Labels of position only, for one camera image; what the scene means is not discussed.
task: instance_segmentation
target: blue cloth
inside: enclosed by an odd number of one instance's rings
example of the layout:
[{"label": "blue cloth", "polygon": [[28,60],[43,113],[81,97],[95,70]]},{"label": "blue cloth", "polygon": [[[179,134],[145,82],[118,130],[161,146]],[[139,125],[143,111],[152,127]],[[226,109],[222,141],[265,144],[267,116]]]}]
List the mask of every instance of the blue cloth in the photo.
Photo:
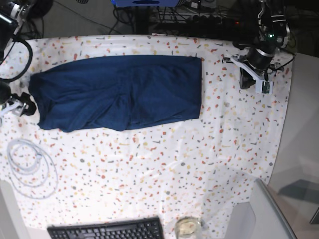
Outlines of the blue cloth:
[{"label": "blue cloth", "polygon": [[31,76],[41,129],[139,129],[199,117],[202,62],[178,56],[112,56]]}]

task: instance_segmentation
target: table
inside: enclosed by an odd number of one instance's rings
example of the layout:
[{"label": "table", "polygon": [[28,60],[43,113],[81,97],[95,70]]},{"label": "table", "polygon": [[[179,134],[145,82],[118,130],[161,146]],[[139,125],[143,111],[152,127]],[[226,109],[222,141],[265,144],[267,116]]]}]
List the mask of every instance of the table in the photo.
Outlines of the table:
[{"label": "table", "polygon": [[[184,216],[202,218],[204,238],[222,238],[232,208],[248,202],[253,182],[269,182],[285,121],[291,67],[275,77],[274,93],[239,88],[239,69],[222,56],[239,53],[230,42],[165,36],[87,36],[30,41],[34,59],[28,73],[11,84],[27,91],[30,75],[74,60],[114,55],[197,56],[203,61],[199,119],[140,130],[110,129],[63,133],[40,130],[32,117],[7,115],[0,128],[0,179],[10,181],[6,148],[16,138],[40,145],[54,161],[58,188],[44,200],[16,197],[27,226],[109,222],[158,215],[165,238]],[[276,61],[285,63],[282,54]],[[17,44],[0,67],[2,77],[23,69],[27,50]],[[20,153],[25,163],[28,150]],[[52,182],[30,190],[52,192]]]}]

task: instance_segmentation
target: black keyboard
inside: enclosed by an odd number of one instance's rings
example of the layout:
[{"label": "black keyboard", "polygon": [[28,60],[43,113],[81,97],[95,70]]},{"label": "black keyboard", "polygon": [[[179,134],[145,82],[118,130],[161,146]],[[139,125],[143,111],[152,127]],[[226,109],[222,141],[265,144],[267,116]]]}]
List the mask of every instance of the black keyboard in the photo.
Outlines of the black keyboard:
[{"label": "black keyboard", "polygon": [[159,218],[126,222],[49,227],[52,239],[164,239]]}]

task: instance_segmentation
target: white tablecloth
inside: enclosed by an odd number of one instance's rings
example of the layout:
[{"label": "white tablecloth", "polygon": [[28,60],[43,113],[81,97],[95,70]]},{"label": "white tablecloth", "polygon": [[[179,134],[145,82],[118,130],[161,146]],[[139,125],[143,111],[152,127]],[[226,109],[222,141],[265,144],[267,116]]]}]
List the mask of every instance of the white tablecloth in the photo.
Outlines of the white tablecloth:
[{"label": "white tablecloth", "polygon": [[[57,168],[58,189],[45,200],[16,192],[27,226],[109,222],[158,215],[165,238],[184,216],[202,218],[205,238],[222,238],[233,207],[248,202],[253,182],[268,183],[284,125],[291,65],[275,77],[274,93],[239,88],[239,69],[222,55],[239,52],[231,43],[163,36],[89,36],[30,41],[34,59],[16,92],[27,91],[31,74],[65,62],[114,55],[197,56],[203,61],[200,119],[126,132],[110,129],[63,133],[43,131],[32,117],[7,115],[0,129],[0,179],[14,182],[6,148],[25,138],[48,152]],[[2,77],[23,69],[27,50],[17,44],[0,67]],[[290,56],[276,61],[285,63]],[[22,162],[32,160],[28,150]],[[45,197],[55,181],[30,190]]]}]

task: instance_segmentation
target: navy fabric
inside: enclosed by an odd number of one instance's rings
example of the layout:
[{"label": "navy fabric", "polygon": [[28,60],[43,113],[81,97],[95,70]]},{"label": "navy fabric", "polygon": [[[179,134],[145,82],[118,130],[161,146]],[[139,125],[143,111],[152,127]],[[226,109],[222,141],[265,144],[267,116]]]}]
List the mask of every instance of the navy fabric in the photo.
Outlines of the navy fabric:
[{"label": "navy fabric", "polygon": [[178,56],[112,56],[31,76],[42,129],[145,128],[199,117],[202,62]]}]

